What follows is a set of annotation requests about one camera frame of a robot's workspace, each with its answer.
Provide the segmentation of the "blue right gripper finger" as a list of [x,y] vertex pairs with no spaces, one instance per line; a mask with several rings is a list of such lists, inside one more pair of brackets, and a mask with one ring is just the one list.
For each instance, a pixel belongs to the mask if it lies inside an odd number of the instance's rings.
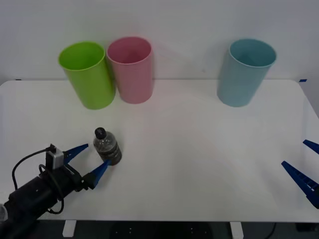
[[319,144],[309,141],[309,140],[304,140],[303,144],[309,147],[311,150],[319,154]]
[[284,167],[286,172],[294,180],[294,182],[300,187],[306,198],[315,207],[319,208],[319,184],[297,170],[295,167],[290,165],[288,162],[283,161],[281,165]]

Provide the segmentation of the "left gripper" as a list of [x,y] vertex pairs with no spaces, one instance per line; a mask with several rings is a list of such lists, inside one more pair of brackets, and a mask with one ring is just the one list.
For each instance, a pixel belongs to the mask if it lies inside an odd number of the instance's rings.
[[81,177],[72,166],[68,165],[74,157],[88,148],[88,146],[89,144],[83,144],[63,151],[63,164],[65,166],[61,166],[52,171],[47,169],[40,170],[40,178],[49,185],[58,200],[65,198],[73,191],[80,192],[83,189],[88,190],[89,188],[93,190],[109,167],[111,161],[107,160],[93,171]]

